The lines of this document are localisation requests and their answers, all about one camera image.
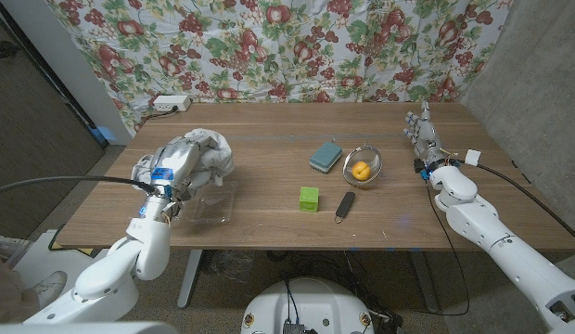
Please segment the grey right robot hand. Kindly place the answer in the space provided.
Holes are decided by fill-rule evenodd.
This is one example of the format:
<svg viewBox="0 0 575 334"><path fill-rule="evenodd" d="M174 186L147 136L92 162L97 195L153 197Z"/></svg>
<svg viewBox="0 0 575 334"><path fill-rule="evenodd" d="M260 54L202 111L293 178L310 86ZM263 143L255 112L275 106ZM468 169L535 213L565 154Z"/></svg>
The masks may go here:
<svg viewBox="0 0 575 334"><path fill-rule="evenodd" d="M442 147L441 139L430 118L427 101L422 102L420 115L409 111L405 121L409 128L403 132L411 140L416 154L414 170L426 179L436 169L445 165L450 153L446 153Z"/></svg>

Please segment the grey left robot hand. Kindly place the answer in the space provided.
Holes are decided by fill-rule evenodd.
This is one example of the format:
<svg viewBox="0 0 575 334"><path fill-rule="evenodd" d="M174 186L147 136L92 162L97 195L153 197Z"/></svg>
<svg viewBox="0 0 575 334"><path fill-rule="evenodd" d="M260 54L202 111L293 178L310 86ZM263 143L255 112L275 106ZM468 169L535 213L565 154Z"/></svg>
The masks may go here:
<svg viewBox="0 0 575 334"><path fill-rule="evenodd" d="M199 158L218 147L218 142L209 135L176 137L159 148L150 165L149 181L155 187L153 196L167 199L170 203L182 203L193 197L197 190L209 182L218 186L223 178L215 169L210 169L208 177L191 177L195 168L203 168Z"/></svg>

